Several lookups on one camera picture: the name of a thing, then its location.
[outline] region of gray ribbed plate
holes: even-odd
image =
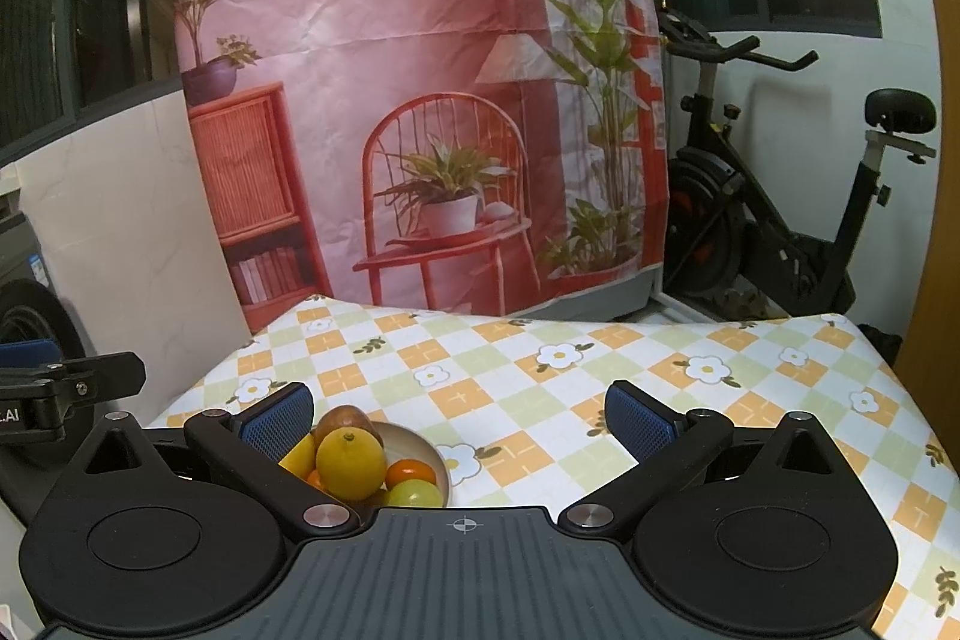
[[[80,635],[58,629],[48,637]],[[568,537],[542,509],[385,509],[366,533],[305,545],[270,596],[195,637],[716,640],[725,635],[671,613],[640,586],[615,545]]]

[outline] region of stationary bike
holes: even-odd
[[[934,158],[936,150],[897,136],[932,131],[937,124],[933,103],[898,88],[867,96],[865,118],[871,130],[836,237],[808,237],[790,230],[731,145],[731,121],[740,109],[727,104],[727,122],[713,121],[713,88],[720,64],[739,59],[801,71],[819,59],[817,53],[782,61],[756,52],[760,39],[755,36],[723,47],[696,20],[673,10],[659,12],[659,28],[668,53],[700,64],[697,91],[680,102],[680,109],[690,114],[686,145],[668,164],[664,290],[702,297],[726,290],[742,275],[791,316],[846,313],[856,298],[847,266],[867,210],[874,198],[881,207],[890,199],[890,189],[877,186],[883,151],[904,150],[915,164]]]

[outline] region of lampshade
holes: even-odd
[[[565,79],[568,75],[557,66],[543,47],[528,33],[505,33],[493,44],[487,60],[480,67],[477,82],[524,82],[532,79]]]

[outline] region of blue and white sticker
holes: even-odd
[[[34,271],[34,278],[38,283],[50,287],[50,278],[47,277],[47,268],[43,266],[43,259],[39,253],[30,256],[30,268]]]

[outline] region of silver screw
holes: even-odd
[[[603,504],[587,503],[570,507],[566,511],[566,519],[580,528],[605,527],[613,520],[613,511]]]
[[[350,511],[342,504],[314,504],[304,510],[304,521],[311,527],[342,527],[350,520]]]

